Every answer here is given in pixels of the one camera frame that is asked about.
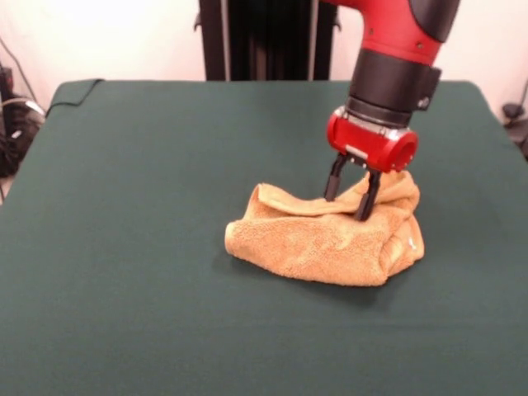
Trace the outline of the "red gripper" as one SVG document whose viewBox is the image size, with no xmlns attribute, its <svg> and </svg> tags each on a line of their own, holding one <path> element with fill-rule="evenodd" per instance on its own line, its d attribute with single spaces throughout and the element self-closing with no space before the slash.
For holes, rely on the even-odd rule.
<svg viewBox="0 0 528 396">
<path fill-rule="evenodd" d="M 368 189 L 356 211 L 357 219 L 368 219 L 380 188 L 381 172 L 401 172 L 413 160 L 418 136 L 409 128 L 391 128 L 359 119 L 349 114 L 344 106 L 330 116 L 327 140 L 339 153 L 334 161 L 323 197 L 334 201 L 341 183 L 342 169 L 350 161 L 364 163 L 369 170 Z"/>
</svg>

